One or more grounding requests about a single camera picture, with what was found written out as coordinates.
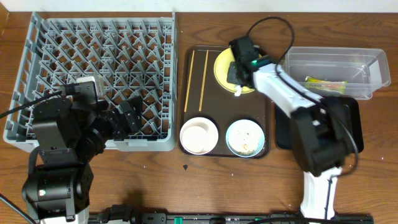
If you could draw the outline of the yellow plate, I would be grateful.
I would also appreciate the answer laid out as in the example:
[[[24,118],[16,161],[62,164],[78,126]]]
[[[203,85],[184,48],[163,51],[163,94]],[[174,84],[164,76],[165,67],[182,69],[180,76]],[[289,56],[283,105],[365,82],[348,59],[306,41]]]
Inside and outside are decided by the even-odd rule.
[[[235,84],[227,82],[229,65],[234,61],[233,52],[230,48],[223,50],[216,58],[213,71],[217,82],[227,91],[236,93]]]

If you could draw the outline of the white tissue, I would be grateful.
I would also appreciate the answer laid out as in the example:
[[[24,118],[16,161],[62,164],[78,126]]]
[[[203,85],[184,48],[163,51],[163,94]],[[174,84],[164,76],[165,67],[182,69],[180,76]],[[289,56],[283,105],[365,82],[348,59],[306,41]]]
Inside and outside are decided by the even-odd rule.
[[[234,96],[235,97],[239,97],[239,96],[241,96],[241,94],[242,94],[242,86],[241,85],[236,85],[235,87],[234,87],[234,89],[236,90],[235,91],[235,93],[234,93]]]

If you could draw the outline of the wooden chopstick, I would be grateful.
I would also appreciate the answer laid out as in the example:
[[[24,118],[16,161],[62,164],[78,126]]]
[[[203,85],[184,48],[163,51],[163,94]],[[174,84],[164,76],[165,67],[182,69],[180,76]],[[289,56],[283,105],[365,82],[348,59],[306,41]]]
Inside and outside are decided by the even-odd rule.
[[[204,91],[205,91],[206,73],[207,73],[207,65],[208,65],[208,54],[209,54],[209,50],[206,50],[205,63],[204,63],[204,67],[203,67],[202,83],[201,83],[200,102],[199,102],[199,107],[198,107],[199,112],[202,111],[202,106],[203,106],[203,97],[204,97]]]
[[[192,56],[191,56],[191,59],[190,59],[190,67],[189,67],[189,73],[188,73],[188,83],[187,83],[187,92],[186,92],[184,113],[187,112],[187,108],[188,108],[188,101],[189,101],[189,94],[190,94],[190,84],[191,84],[191,80],[192,80],[192,71],[193,71],[194,58],[195,58],[195,50],[192,51]]]

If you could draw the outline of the pink bowl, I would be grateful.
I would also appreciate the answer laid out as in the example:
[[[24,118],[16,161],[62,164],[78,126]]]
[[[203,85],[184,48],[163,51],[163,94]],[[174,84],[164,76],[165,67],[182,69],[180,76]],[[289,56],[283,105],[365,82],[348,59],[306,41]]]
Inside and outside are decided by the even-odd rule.
[[[208,118],[189,119],[180,129],[182,148],[193,155],[209,154],[217,145],[218,128]]]

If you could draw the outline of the light blue bowl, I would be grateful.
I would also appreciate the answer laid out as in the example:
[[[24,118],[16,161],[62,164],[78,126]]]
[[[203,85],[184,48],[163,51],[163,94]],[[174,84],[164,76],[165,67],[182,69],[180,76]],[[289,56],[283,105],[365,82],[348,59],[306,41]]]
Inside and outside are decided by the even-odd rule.
[[[265,145],[262,128],[250,119],[233,122],[226,131],[225,140],[228,149],[234,155],[243,158],[258,155]]]

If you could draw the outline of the rice and shell scraps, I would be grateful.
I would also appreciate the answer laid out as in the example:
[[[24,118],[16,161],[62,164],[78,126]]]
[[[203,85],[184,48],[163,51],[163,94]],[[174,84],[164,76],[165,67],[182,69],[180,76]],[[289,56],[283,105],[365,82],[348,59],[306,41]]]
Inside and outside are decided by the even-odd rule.
[[[237,154],[248,156],[258,147],[261,135],[254,129],[234,128],[229,135],[229,145]]]

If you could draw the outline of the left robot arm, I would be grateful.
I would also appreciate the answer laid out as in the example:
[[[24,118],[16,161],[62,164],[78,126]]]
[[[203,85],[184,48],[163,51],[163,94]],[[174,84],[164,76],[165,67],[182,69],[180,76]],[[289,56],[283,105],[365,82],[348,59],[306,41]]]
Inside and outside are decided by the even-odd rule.
[[[30,217],[39,222],[62,217],[76,221],[90,205],[90,161],[108,140],[123,140],[142,128],[140,96],[114,109],[95,94],[52,98],[34,108],[32,122],[39,142],[29,158],[22,188]]]

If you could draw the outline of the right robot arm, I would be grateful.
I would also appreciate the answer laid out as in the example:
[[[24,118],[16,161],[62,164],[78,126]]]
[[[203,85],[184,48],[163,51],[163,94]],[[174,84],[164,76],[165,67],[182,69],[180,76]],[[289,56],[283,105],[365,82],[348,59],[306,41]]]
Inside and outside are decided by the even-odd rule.
[[[266,95],[289,118],[292,152],[304,174],[302,215],[308,222],[330,221],[345,159],[359,156],[340,104],[303,87],[270,56],[260,56],[248,35],[230,41],[229,47],[234,61],[227,81]]]

